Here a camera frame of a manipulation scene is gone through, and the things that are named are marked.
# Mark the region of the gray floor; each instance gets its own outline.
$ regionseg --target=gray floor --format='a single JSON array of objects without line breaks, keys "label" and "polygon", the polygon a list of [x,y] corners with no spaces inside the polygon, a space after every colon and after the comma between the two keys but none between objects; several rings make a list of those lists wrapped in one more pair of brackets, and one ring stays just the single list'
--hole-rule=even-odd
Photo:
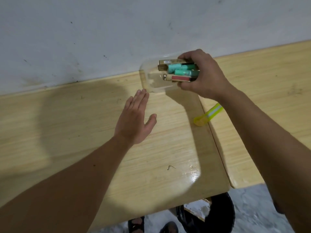
[{"label": "gray floor", "polygon": [[[286,217],[275,211],[266,185],[256,185],[243,189],[231,189],[229,195],[235,207],[233,233],[293,233]],[[185,233],[182,225],[169,210],[145,217],[145,232],[159,233],[165,223],[174,221],[179,232]],[[127,233],[127,222],[106,227],[96,233]]]}]

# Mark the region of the table surface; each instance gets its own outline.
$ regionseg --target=table surface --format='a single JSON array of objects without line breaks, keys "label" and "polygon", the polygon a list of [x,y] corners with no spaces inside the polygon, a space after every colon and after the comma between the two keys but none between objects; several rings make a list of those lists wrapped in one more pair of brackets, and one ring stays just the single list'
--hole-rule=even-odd
[{"label": "table surface", "polygon": [[[109,140],[141,87],[136,72],[0,97],[0,206]],[[198,96],[152,93],[146,121],[152,113],[156,126],[124,157],[90,230],[229,190],[209,127],[192,124]]]},{"label": "table surface", "polygon": [[[228,80],[311,148],[311,41],[216,58]],[[215,101],[200,98],[204,111]],[[263,179],[225,111],[210,126],[231,186],[247,187]]]}]

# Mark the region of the hand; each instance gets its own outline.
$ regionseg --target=hand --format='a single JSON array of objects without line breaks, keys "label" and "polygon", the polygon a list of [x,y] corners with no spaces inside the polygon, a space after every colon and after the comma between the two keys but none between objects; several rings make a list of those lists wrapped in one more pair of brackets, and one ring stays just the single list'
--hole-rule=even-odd
[{"label": "hand", "polygon": [[186,52],[178,58],[192,59],[200,69],[200,74],[195,81],[190,83],[178,82],[181,89],[218,101],[228,88],[233,87],[224,76],[217,62],[201,49]]},{"label": "hand", "polygon": [[127,99],[115,128],[115,136],[122,136],[132,144],[141,143],[156,124],[156,114],[152,114],[144,124],[145,110],[149,98],[146,89],[138,90]]}]

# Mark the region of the forearm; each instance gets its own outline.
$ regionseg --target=forearm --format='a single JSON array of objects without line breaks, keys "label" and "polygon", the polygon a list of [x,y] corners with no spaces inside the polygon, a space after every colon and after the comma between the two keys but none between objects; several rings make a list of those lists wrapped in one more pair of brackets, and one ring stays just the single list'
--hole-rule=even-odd
[{"label": "forearm", "polygon": [[293,228],[305,229],[311,217],[311,151],[234,87],[219,102]]},{"label": "forearm", "polygon": [[113,137],[94,152],[29,188],[0,209],[4,232],[87,232],[132,144]]}]

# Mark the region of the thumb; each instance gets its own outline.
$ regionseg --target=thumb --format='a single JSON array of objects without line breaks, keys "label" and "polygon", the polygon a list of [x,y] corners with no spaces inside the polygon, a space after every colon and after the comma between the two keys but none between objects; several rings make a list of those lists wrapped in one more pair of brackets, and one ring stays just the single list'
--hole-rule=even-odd
[{"label": "thumb", "polygon": [[149,135],[156,124],[156,114],[152,114],[149,117],[149,120],[145,124],[145,132]]},{"label": "thumb", "polygon": [[179,86],[184,91],[192,91],[193,89],[193,83],[188,82],[178,82],[177,86]]}]

